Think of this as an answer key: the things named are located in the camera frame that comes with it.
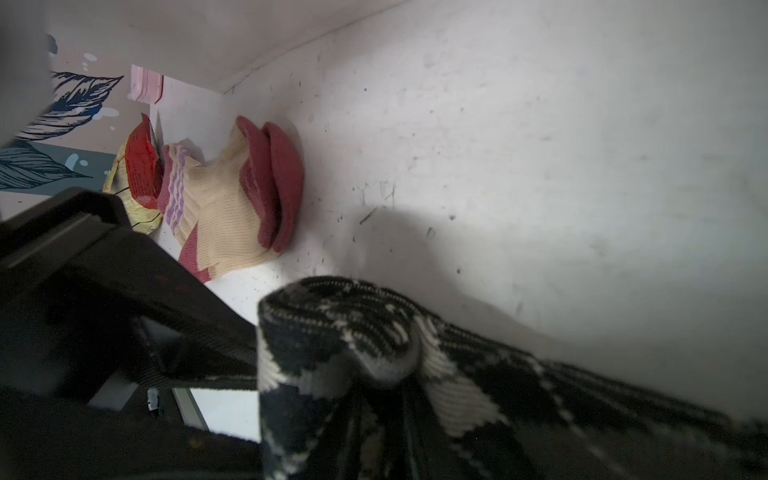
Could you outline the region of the black grey argyle sock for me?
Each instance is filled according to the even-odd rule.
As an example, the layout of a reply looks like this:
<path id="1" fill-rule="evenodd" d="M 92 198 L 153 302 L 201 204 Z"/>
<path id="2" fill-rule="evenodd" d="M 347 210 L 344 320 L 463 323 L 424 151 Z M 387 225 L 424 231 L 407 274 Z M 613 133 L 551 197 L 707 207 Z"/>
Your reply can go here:
<path id="1" fill-rule="evenodd" d="M 767 427 L 310 277 L 258 306 L 267 479 L 763 479 Z"/>

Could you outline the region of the beige maroon striped sock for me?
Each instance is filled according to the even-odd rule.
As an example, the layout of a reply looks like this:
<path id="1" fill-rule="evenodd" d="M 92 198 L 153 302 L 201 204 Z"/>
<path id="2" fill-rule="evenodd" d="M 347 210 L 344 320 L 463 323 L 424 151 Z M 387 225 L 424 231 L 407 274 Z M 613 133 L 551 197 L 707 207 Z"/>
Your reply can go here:
<path id="1" fill-rule="evenodd" d="M 162 158 L 158 206 L 181 246 L 179 263 L 198 280 L 267 263 L 290 245 L 305 170 L 277 124 L 239 116 L 213 161 L 199 162 L 180 143 L 165 145 Z"/>

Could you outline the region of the red snack chip bag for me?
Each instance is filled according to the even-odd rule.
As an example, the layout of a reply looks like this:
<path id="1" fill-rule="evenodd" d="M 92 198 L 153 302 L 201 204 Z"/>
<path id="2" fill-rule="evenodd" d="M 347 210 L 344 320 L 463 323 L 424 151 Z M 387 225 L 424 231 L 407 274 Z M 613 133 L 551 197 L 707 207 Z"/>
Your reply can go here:
<path id="1" fill-rule="evenodd" d="M 147 114 L 120 147 L 102 191 L 122 202 L 131 228 L 142 234 L 156 230 L 163 218 L 159 196 L 164 167 Z"/>

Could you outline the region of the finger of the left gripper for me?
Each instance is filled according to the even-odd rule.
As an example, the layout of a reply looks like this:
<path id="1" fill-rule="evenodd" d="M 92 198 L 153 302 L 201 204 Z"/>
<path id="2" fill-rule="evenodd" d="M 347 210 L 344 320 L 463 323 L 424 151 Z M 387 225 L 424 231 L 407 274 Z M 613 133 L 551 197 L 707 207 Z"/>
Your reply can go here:
<path id="1" fill-rule="evenodd" d="M 1 384 L 117 408 L 119 383 L 252 390 L 255 326 L 121 200 L 70 189 L 1 224 Z"/>

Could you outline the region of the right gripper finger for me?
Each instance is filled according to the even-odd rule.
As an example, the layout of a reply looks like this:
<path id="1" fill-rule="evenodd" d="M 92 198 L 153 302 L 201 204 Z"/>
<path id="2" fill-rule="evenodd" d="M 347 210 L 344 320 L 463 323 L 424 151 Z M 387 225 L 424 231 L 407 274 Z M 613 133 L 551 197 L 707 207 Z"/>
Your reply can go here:
<path id="1" fill-rule="evenodd" d="M 261 479 L 255 442 L 1 390 L 4 479 Z"/>

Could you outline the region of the pink rectangular case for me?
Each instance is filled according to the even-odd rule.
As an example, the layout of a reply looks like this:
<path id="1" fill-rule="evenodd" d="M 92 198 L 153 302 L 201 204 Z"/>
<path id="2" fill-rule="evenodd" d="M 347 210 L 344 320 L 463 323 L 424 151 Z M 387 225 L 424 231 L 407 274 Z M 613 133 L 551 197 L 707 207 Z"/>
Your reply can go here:
<path id="1" fill-rule="evenodd" d="M 163 95 L 164 76 L 152 70 L 132 65 L 128 98 L 132 101 L 153 105 Z"/>

